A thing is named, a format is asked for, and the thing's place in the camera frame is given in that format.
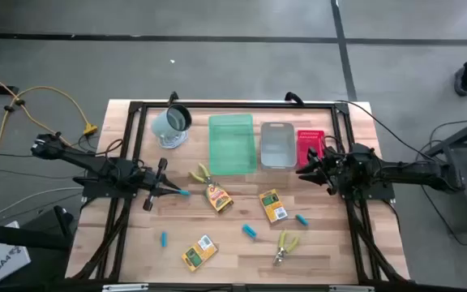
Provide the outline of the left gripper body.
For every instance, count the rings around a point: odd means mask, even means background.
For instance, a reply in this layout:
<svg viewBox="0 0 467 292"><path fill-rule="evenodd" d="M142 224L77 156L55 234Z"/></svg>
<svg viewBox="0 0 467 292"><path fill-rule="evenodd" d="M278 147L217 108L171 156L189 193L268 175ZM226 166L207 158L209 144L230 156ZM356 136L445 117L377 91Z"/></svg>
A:
<svg viewBox="0 0 467 292"><path fill-rule="evenodd" d="M156 170L152 167L143 167L144 178L139 188L148 191L148 197L143 205L144 211L150 212L152 210L153 200L156 197L157 191L168 190L161 186L161 179L165 176L167 165L168 161L165 158L161 158Z"/></svg>

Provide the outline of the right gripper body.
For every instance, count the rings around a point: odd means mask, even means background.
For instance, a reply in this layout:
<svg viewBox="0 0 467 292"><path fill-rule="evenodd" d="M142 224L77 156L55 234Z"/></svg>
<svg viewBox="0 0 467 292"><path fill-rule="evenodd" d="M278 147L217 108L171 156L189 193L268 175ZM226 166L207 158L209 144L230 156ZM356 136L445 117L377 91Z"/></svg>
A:
<svg viewBox="0 0 467 292"><path fill-rule="evenodd" d="M318 161L319 168L315 172L323 173L326 176L327 191L329 195L346 195L346 190L343 182L343 175L345 171L346 155L342 152L337 152L333 147L326 147L323 151L323 156L319 157L318 153L309 148L307 152L308 162Z"/></svg>

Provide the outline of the yellow-handled pliers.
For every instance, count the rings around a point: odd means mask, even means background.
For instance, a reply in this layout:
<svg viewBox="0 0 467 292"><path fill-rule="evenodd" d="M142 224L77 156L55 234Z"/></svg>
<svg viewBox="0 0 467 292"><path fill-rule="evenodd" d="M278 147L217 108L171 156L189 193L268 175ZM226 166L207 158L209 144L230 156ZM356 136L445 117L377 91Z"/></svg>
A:
<svg viewBox="0 0 467 292"><path fill-rule="evenodd" d="M208 172L208 169L202 163L199 163L198 167L199 171L197 173L190 172L189 175L200 183L211 184L212 178L210 173Z"/></svg>
<svg viewBox="0 0 467 292"><path fill-rule="evenodd" d="M280 233L278 242L277 242L277 251L273 259L272 264L274 266L280 265L285 256L295 249L299 243L299 238L295 237L290 242L287 242L287 231L283 230Z"/></svg>

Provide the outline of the green translucent plastic bin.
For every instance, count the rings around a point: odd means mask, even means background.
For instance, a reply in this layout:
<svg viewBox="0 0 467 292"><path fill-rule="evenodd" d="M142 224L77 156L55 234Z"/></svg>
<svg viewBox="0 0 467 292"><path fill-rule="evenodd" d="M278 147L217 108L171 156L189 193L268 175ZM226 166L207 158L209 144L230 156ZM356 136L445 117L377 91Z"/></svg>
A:
<svg viewBox="0 0 467 292"><path fill-rule="evenodd" d="M213 115L208 120L209 166L214 175L253 174L257 169L251 114Z"/></svg>

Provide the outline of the red plastic mesh basket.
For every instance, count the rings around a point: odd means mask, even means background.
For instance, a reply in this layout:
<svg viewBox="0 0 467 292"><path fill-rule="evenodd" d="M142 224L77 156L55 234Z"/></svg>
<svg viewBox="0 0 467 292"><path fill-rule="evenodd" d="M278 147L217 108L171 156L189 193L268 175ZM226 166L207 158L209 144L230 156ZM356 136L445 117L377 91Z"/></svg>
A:
<svg viewBox="0 0 467 292"><path fill-rule="evenodd" d="M322 138L324 131L318 130L299 130L297 137L297 160L298 166L303 167L308 163L307 152L313 148L319 157L323 156Z"/></svg>

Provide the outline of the grey plastic bin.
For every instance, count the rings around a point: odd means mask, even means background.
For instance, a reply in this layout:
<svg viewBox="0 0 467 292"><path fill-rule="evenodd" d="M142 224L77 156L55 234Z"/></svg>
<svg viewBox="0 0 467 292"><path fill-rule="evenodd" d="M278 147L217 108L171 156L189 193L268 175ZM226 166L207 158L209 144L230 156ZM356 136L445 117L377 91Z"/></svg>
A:
<svg viewBox="0 0 467 292"><path fill-rule="evenodd" d="M295 130L289 122L261 125L260 158L266 169L292 169L297 164Z"/></svg>

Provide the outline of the white cylindrical desk lamp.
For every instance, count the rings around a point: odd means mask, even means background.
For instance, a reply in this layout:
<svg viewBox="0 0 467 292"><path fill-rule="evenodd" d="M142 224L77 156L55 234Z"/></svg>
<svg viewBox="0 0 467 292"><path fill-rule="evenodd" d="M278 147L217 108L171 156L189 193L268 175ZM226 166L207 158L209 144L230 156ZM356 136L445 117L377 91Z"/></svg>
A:
<svg viewBox="0 0 467 292"><path fill-rule="evenodd" d="M152 133L162 148L174 149L188 138L191 113L184 105L173 104L158 114L152 122Z"/></svg>

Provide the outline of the black equipment stand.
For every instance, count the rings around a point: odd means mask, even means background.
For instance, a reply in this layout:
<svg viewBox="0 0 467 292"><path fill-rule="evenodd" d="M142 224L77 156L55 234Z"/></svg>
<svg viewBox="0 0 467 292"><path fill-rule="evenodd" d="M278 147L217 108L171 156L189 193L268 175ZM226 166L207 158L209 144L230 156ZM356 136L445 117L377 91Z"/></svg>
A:
<svg viewBox="0 0 467 292"><path fill-rule="evenodd" d="M68 251L74 238L74 217L60 206L42 212L23 228L0 225L0 243L21 247Z"/></svg>

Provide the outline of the silver metal bracket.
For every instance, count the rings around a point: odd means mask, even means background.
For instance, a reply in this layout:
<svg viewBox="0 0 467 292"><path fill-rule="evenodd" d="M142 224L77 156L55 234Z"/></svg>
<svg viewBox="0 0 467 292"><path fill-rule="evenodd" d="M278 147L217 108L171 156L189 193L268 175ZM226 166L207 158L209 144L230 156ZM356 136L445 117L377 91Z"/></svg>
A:
<svg viewBox="0 0 467 292"><path fill-rule="evenodd" d="M104 285L101 292L140 292L148 290L146 283Z"/></svg>
<svg viewBox="0 0 467 292"><path fill-rule="evenodd" d="M329 286L328 292L375 292L372 286L336 285Z"/></svg>

